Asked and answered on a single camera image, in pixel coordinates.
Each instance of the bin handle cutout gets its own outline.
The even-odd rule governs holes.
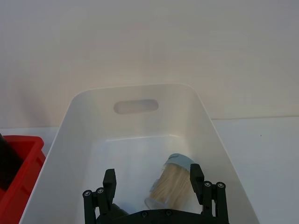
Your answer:
[[[117,114],[132,114],[156,111],[159,104],[154,99],[121,101],[114,105]]]

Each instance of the white wall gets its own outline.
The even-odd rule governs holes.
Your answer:
[[[212,118],[299,115],[297,0],[0,1],[0,127],[102,86],[182,82]]]

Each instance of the red plastic container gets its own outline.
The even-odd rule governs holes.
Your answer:
[[[23,159],[7,191],[0,189],[0,224],[17,224],[45,161],[43,140],[34,136],[3,136]]]

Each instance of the white plastic bin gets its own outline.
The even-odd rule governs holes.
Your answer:
[[[114,203],[128,213],[144,199],[172,153],[199,163],[206,180],[226,184],[231,224],[257,224],[213,124],[196,92],[182,84],[102,88],[71,102],[22,224],[83,224],[82,193],[116,172]],[[200,213],[194,193],[185,211]]]

